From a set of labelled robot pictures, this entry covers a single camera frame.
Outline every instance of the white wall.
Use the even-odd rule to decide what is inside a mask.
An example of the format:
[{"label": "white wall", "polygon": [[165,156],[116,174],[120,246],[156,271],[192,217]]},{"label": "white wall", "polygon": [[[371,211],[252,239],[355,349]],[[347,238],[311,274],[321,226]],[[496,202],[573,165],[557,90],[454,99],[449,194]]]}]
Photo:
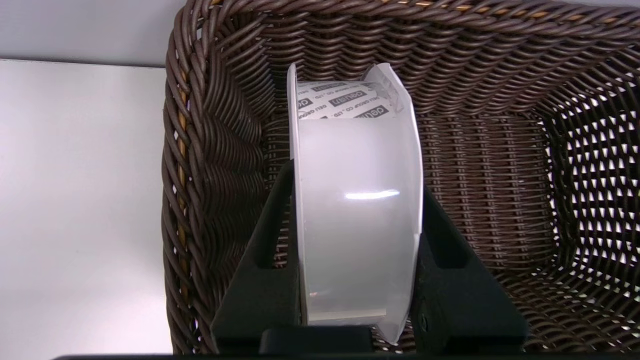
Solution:
[{"label": "white wall", "polygon": [[3,359],[172,351],[164,69],[0,60]]},{"label": "white wall", "polygon": [[[0,58],[164,66],[186,0],[0,0]],[[566,0],[640,6],[639,0]]]}]

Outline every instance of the white surface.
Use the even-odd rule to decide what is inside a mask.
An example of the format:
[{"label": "white surface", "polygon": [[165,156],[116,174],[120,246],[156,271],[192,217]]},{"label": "white surface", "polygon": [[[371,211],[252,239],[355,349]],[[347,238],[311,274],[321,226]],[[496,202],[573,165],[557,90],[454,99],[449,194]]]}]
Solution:
[{"label": "white surface", "polygon": [[[638,0],[565,0],[640,6]],[[186,0],[0,0],[0,58],[164,66]]]},{"label": "white surface", "polygon": [[164,70],[0,61],[5,359],[171,352]]},{"label": "white surface", "polygon": [[422,156],[411,98],[391,66],[364,80],[297,83],[289,68],[306,322],[376,325],[395,343],[422,232]]}]

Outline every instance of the wicker basket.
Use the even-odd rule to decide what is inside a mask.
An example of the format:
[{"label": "wicker basket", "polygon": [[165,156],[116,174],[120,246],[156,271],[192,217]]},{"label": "wicker basket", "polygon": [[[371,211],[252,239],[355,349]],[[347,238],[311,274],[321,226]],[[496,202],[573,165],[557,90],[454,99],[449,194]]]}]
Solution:
[{"label": "wicker basket", "polygon": [[[289,158],[287,67],[354,80],[381,62],[413,97],[425,185],[530,322],[526,351],[639,349],[639,42],[637,8],[189,0],[166,59],[174,351],[212,351],[208,326]],[[374,342],[415,348],[410,325],[396,347]]]}]

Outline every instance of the gray wall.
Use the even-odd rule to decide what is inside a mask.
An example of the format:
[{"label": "gray wall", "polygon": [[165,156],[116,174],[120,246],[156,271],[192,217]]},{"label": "gray wall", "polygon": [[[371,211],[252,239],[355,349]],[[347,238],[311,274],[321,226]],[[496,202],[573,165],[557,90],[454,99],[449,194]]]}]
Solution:
[{"label": "gray wall", "polygon": [[[0,0],[0,58],[163,66],[186,0]],[[569,0],[640,6],[640,0]]]}]

